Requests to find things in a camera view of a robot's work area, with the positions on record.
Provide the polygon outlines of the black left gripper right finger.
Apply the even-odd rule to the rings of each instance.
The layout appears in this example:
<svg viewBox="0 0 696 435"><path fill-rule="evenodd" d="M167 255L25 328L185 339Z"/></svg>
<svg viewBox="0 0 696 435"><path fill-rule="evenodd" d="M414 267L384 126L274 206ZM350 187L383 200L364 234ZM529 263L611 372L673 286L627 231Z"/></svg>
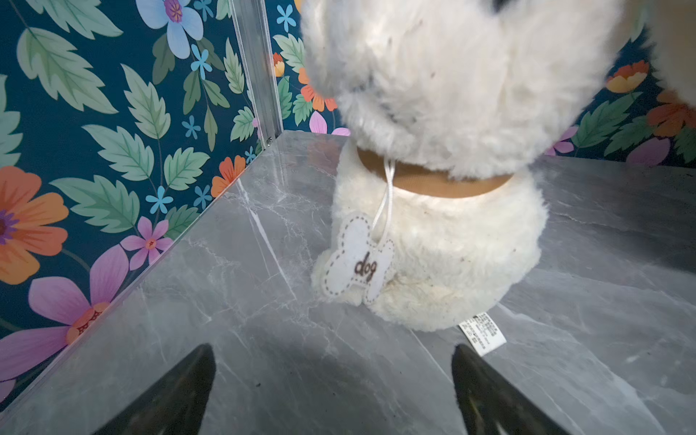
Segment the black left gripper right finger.
<svg viewBox="0 0 696 435"><path fill-rule="evenodd" d="M451 371L467 433L568 435L469 346L456 347Z"/></svg>

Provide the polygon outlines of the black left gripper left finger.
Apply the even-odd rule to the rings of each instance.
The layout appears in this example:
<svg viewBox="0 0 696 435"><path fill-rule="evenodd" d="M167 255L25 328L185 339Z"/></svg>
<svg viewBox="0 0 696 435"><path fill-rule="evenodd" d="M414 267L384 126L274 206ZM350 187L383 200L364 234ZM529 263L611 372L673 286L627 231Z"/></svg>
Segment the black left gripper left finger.
<svg viewBox="0 0 696 435"><path fill-rule="evenodd" d="M197 434L216 375L210 344L201 344L98 434Z"/></svg>

